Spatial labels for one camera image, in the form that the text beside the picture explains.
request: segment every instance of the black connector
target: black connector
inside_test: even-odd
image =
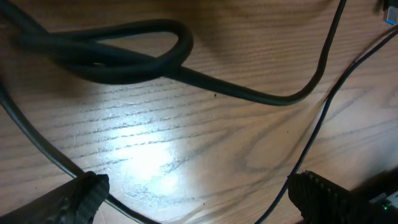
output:
[[[396,25],[398,21],[398,0],[384,0],[384,21]]]

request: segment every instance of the power cord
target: power cord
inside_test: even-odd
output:
[[[132,84],[165,76],[224,95],[266,105],[286,106],[303,100],[312,92],[320,81],[325,71],[328,52],[333,42],[333,37],[343,13],[345,3],[346,0],[340,0],[325,44],[322,48],[318,67],[314,76],[303,89],[290,96],[275,96],[261,93],[243,86],[206,76],[202,73],[190,70],[189,68],[181,67],[181,64],[189,56],[193,48],[193,37],[187,27],[178,21],[159,19],[133,22],[101,29],[50,34],[40,24],[34,21],[33,18],[8,0],[0,0],[0,15],[4,16],[11,24],[14,24],[21,30],[21,34],[13,41],[17,47],[46,55],[57,65],[85,80],[105,84]],[[325,119],[334,95],[344,81],[357,66],[390,41],[393,36],[397,34],[397,31],[398,29],[396,28],[392,30],[390,35],[359,60],[351,63],[342,74],[329,93],[320,119],[291,174],[298,171],[321,128],[322,121]],[[149,32],[170,32],[178,36],[178,41],[171,50],[157,58],[95,42],[97,40],[116,39]],[[0,104],[29,140],[32,141],[38,150],[50,159],[50,161],[72,177],[84,173],[30,124],[13,102],[2,83],[0,83]],[[262,223],[269,216],[279,203],[286,189],[287,184],[285,183],[274,202],[256,223]],[[131,210],[112,195],[108,197],[106,203],[138,223],[158,223]]]

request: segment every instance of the wooden surface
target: wooden surface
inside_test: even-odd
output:
[[[50,31],[178,19],[195,34],[185,66],[288,95],[313,75],[337,0],[15,0]],[[376,0],[348,0],[325,76],[296,105],[275,107],[166,78],[126,86],[88,83],[45,58],[12,49],[0,22],[1,76],[37,129],[84,170],[107,173],[111,192],[165,223],[253,223],[307,142],[320,101],[345,66],[389,28]],[[167,34],[107,42],[159,55]],[[347,188],[398,165],[398,40],[360,66],[337,94],[302,170]],[[0,214],[70,180],[0,109]],[[285,195],[266,223],[295,223]],[[132,223],[107,205],[95,223]]]

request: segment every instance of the desk surface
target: desk surface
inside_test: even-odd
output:
[[[256,90],[288,95],[313,75],[338,1],[14,1],[48,30],[143,19],[180,20],[195,35],[185,66]],[[37,129],[84,170],[107,173],[111,192],[167,223],[252,223],[299,157],[320,100],[349,62],[389,26],[376,0],[348,0],[325,76],[313,93],[275,107],[166,78],[137,85],[89,83],[45,58],[15,51],[0,22],[0,66]],[[106,42],[151,55],[176,38]],[[347,188],[398,165],[398,40],[361,65],[337,94],[302,170]],[[0,214],[70,180],[0,110]],[[285,195],[266,223],[295,223]],[[103,205],[95,223],[132,223]]]

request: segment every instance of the thick black cable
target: thick black cable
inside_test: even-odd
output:
[[[267,105],[286,106],[307,97],[322,78],[345,3],[346,0],[340,0],[315,74],[300,91],[290,96],[261,93],[181,67],[192,50],[193,38],[186,26],[177,21],[141,21],[100,29],[49,34],[8,0],[0,0],[0,14],[22,31],[23,34],[14,39],[18,47],[44,54],[86,80],[106,84],[131,84],[165,76],[224,95]],[[148,32],[171,32],[178,36],[178,42],[166,54],[157,58],[95,42]]]
[[[317,134],[319,130],[321,129],[322,122],[326,118],[326,114],[329,110],[329,107],[331,105],[331,101],[333,100],[333,97],[335,97],[337,91],[341,88],[341,86],[344,84],[344,82],[347,80],[347,78],[352,74],[352,72],[357,68],[359,65],[361,65],[366,59],[368,59],[372,54],[376,53],[379,49],[381,49],[386,43],[388,43],[393,37],[395,37],[398,34],[398,29],[395,28],[395,31],[388,35],[383,41],[381,41],[379,44],[377,44],[372,50],[370,50],[367,54],[365,54],[363,57],[361,57],[358,61],[352,63],[348,68],[343,72],[343,74],[340,76],[336,84],[333,86],[333,88],[330,90],[328,97],[326,99],[325,105],[323,106],[321,116],[319,117],[319,120],[317,122],[317,125],[315,126],[310,139],[308,140],[307,144],[304,147],[304,150],[302,151],[300,158],[296,162],[296,165],[292,169],[290,175],[293,175],[297,173],[299,170],[301,164],[303,163],[305,156],[307,155],[307,152],[310,150],[311,145],[313,144],[315,138],[317,137]],[[272,204],[269,206],[267,211],[258,219],[258,221],[255,222],[255,224],[261,224],[270,214],[271,212],[275,209],[279,201],[282,199],[283,195],[286,193],[287,190],[287,180],[285,184],[283,185],[282,189],[272,202]]]

